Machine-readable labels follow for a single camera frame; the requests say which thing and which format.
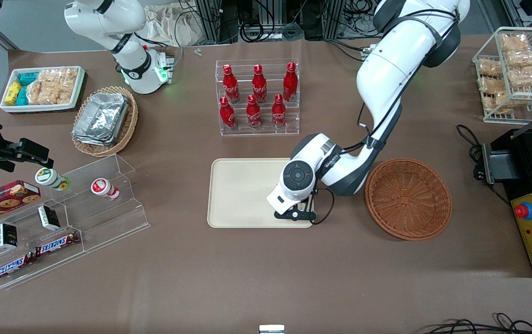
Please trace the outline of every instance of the bottle cap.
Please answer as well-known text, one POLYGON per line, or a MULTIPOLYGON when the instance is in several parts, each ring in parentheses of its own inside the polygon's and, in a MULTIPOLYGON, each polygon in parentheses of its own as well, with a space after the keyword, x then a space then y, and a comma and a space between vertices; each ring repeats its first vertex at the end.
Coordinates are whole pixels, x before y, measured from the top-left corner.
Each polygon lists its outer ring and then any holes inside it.
POLYGON ((35 174, 35 181, 42 186, 50 186, 58 178, 58 172, 54 169, 45 168, 39 169, 35 174))
POLYGON ((98 178, 91 184, 91 192, 95 195, 106 195, 111 190, 111 183, 104 178, 98 178))

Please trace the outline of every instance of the wire basket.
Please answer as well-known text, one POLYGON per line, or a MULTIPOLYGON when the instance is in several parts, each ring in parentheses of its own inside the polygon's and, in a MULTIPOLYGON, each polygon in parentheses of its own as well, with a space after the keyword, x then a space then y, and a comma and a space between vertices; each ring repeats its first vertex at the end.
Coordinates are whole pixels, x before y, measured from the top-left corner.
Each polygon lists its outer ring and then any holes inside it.
POLYGON ((450 222, 450 190, 433 169, 414 159, 379 164, 367 178, 364 198, 379 226, 401 239, 433 238, 450 222))
MULTIPOLYGON (((532 28, 519 27, 500 27, 493 33, 493 35, 485 42, 481 49, 474 55, 472 62, 476 69, 477 79, 481 79, 480 62, 482 59, 489 59, 493 61, 500 61, 502 77, 506 85, 507 97, 500 104, 483 106, 483 121, 492 123, 509 123, 509 124, 528 124, 532 121, 532 85, 526 87, 515 88, 510 85, 507 73, 512 70, 510 66, 504 61, 504 51, 501 49, 501 44, 498 38, 501 34, 525 34, 529 47, 532 49, 532 28)), ((480 91, 481 101, 485 95, 480 91)))
POLYGON ((91 145, 91 144, 85 144, 84 142, 77 141, 74 137, 72 138, 72 142, 74 142, 74 145, 77 147, 77 149, 84 153, 84 154, 90 154, 92 156, 96 156, 98 158, 103 158, 106 156, 110 156, 112 154, 117 154, 117 152, 120 152, 123 150, 123 148, 126 147, 130 139, 132 138, 132 135, 134 134, 134 129, 136 128, 136 122, 138 121, 138 106, 136 105, 136 101, 134 100, 134 97, 132 96, 132 93, 130 93, 127 89, 123 87, 105 87, 97 90, 95 93, 92 93, 89 95, 89 97, 86 98, 84 102, 82 102, 80 109, 78 110, 78 114, 74 120, 74 124, 78 122, 78 119, 80 115, 82 114, 82 110, 84 109, 84 106, 86 103, 90 100, 90 98, 96 94, 96 93, 120 93, 126 97, 128 97, 128 109, 126 110, 126 116, 123 119, 122 127, 119 130, 119 134, 117 136, 117 142, 116 144, 112 146, 101 146, 101 145, 91 145))

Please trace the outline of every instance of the yellow snack box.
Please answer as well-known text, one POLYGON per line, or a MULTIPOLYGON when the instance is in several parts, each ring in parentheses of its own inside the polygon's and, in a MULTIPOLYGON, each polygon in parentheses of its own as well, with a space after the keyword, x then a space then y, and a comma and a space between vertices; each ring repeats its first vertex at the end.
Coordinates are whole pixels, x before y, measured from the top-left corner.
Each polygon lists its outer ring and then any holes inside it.
POLYGON ((22 86, 15 80, 10 87, 8 87, 8 93, 4 97, 4 103, 13 106, 16 103, 16 98, 22 86))

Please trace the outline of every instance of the red emergency stop button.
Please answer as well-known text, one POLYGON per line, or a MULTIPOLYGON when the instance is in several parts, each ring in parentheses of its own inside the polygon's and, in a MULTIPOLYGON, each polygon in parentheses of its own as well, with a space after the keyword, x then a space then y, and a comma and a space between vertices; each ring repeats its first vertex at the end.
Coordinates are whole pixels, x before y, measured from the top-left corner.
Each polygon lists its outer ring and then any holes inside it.
POLYGON ((514 213, 517 217, 524 220, 532 219, 532 205, 528 202, 522 202, 519 205, 516 205, 514 208, 514 213))

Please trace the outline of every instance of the aluminum foil container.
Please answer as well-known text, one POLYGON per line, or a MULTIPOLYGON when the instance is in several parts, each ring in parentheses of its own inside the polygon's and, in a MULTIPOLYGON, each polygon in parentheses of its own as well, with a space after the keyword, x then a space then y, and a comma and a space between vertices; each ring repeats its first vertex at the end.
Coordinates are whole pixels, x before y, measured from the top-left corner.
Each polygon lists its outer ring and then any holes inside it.
POLYGON ((83 108, 71 135, 86 144, 111 146, 117 141, 127 108, 124 95, 96 93, 83 108))

